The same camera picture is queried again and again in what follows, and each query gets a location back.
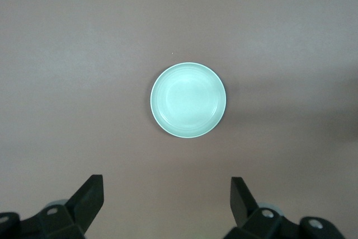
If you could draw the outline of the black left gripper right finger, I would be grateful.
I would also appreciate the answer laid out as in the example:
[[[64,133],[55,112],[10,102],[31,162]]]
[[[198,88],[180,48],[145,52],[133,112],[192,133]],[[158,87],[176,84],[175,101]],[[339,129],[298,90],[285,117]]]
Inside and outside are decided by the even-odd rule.
[[[230,208],[236,226],[225,238],[342,238],[331,222],[318,217],[304,217],[299,224],[289,221],[278,211],[260,207],[241,177],[232,177]]]

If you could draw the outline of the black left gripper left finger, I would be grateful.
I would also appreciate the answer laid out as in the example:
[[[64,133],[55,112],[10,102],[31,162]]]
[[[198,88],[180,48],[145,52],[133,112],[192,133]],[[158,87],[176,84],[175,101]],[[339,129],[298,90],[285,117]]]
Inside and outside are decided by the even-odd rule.
[[[103,203],[103,176],[92,175],[68,200],[53,202],[28,219],[1,213],[1,238],[85,238]]]

